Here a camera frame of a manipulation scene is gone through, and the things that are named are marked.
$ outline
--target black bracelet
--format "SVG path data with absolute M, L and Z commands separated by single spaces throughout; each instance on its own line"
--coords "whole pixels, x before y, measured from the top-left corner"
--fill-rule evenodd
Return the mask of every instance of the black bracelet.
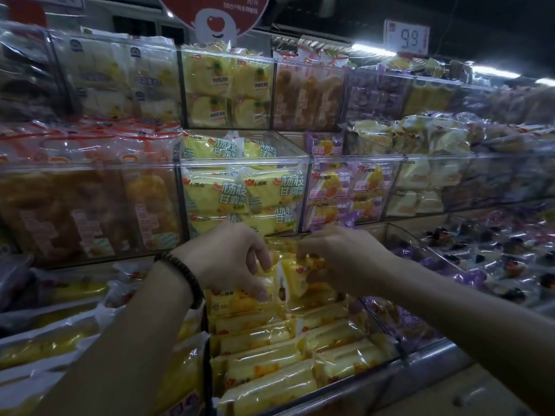
M 189 267 L 187 267 L 179 258 L 174 257 L 169 252 L 159 252 L 154 256 L 154 262 L 161 259 L 166 263 L 170 263 L 173 265 L 182 276 L 187 280 L 189 286 L 191 287 L 191 292 L 193 293 L 193 304 L 191 305 L 192 309 L 198 309 L 204 300 L 203 290 L 200 288 L 199 281 L 193 275 Z

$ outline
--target forearm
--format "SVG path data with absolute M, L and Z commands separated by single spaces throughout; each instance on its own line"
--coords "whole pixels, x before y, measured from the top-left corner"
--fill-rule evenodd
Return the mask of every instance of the forearm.
M 182 276 L 155 263 L 139 292 L 34 416 L 147 415 L 192 302 Z
M 384 297 L 439 330 L 538 414 L 552 412 L 554 321 L 401 258 L 386 277 Z

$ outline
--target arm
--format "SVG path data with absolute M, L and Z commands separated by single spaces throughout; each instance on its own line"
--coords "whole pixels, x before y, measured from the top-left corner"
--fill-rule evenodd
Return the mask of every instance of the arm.
M 203 289 L 241 287 L 259 298 L 265 294 L 253 275 L 255 256 L 264 269 L 271 259 L 264 241 L 242 223 L 222 224 L 172 254 L 189 267 Z M 148 415 L 192 302 L 183 276 L 166 263 L 155 263 L 139 292 L 33 415 Z
M 552 413 L 555 321 L 396 257 L 365 231 L 316 232 L 299 247 L 299 258 L 308 253 L 329 267 L 310 281 L 392 300 L 456 343 L 535 412 Z

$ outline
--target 9.9 price label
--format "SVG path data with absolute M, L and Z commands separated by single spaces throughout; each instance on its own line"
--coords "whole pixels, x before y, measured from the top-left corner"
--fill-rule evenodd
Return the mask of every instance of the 9.9 price label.
M 384 48 L 396 53 L 428 54 L 430 27 L 386 20 Z

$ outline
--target fluorescent light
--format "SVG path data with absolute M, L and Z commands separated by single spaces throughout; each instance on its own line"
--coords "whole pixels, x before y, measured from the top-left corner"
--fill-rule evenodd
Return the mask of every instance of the fluorescent light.
M 473 65 L 472 70 L 476 73 L 489 74 L 491 76 L 504 77 L 505 79 L 516 79 L 520 74 L 511 71 L 497 70 L 487 65 Z
M 370 45 L 364 45 L 364 44 L 354 44 L 351 47 L 351 49 L 353 51 L 364 51 L 365 53 L 382 55 L 385 57 L 393 57 L 397 55 L 397 53 L 394 53 L 393 51 L 388 51 L 386 49 L 378 48 L 378 47 L 371 47 Z
M 538 83 L 538 85 L 555 86 L 555 80 L 546 79 L 545 77 L 543 79 L 536 80 L 536 83 Z

